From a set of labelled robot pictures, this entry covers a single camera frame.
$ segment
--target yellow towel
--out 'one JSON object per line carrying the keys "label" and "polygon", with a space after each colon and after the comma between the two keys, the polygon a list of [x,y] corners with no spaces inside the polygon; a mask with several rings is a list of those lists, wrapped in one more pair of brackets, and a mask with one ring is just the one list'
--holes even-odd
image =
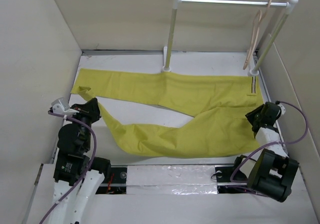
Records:
{"label": "yellow towel", "polygon": [[99,104],[116,143],[140,156],[183,158],[237,155],[258,147],[245,118],[263,102],[256,78],[128,73],[81,69],[72,89],[100,97],[160,105],[194,118],[181,128],[122,125]]}

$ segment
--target metal rod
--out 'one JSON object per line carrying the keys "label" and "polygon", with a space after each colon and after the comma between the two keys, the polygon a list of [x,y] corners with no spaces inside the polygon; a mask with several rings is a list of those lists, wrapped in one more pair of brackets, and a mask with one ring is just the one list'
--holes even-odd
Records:
{"label": "metal rod", "polygon": [[169,31],[169,39],[168,39],[168,49],[166,51],[166,58],[165,58],[165,66],[164,70],[169,71],[170,70],[170,58],[171,58],[171,51],[172,51],[172,44],[174,40],[174,32],[175,32],[175,24],[176,24],[176,16],[177,16],[177,9],[172,9],[171,14],[171,23],[170,23],[170,31]]}
{"label": "metal rod", "polygon": [[274,43],[274,40],[276,39],[276,37],[278,36],[281,28],[283,27],[284,23],[286,22],[286,19],[288,18],[289,14],[284,13],[283,16],[281,17],[280,21],[278,22],[266,48],[264,49],[262,55],[260,56],[257,64],[255,65],[253,72],[257,72],[262,64],[262,62],[264,61],[266,55],[268,54],[272,44]]}
{"label": "metal rod", "polygon": [[[240,5],[240,6],[256,6],[256,7],[267,7],[268,2],[259,1],[237,1],[237,0],[180,0],[182,3],[211,3],[211,4],[229,4],[229,5]],[[273,8],[286,8],[288,3],[277,3],[272,2],[270,7]]]}

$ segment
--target white wall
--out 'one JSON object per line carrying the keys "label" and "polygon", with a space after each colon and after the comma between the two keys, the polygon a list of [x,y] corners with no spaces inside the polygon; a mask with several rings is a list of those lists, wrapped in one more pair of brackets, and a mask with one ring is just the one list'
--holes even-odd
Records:
{"label": "white wall", "polygon": [[[262,65],[271,97],[274,100],[300,104],[308,117],[310,135],[299,144],[289,146],[288,150],[301,164],[318,219],[320,217],[319,9],[319,0],[299,0],[299,4],[287,19]],[[300,114],[291,109],[281,118],[280,125],[286,140],[294,140],[304,129]]]}
{"label": "white wall", "polygon": [[54,0],[0,0],[0,222],[21,223],[81,55]]}
{"label": "white wall", "polygon": [[[172,0],[55,1],[81,49],[162,50],[167,43]],[[181,4],[173,49],[246,51],[257,9]]]}

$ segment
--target yellow garment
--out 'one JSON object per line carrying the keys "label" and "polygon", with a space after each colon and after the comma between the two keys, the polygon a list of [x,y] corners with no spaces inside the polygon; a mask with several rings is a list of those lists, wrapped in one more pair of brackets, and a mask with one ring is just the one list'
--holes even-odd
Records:
{"label": "yellow garment", "polygon": [[100,97],[160,105],[194,118],[181,128],[122,125],[99,104],[116,143],[140,156],[222,157],[258,147],[245,114],[263,102],[255,78],[189,76],[81,69],[72,89],[85,100]]}

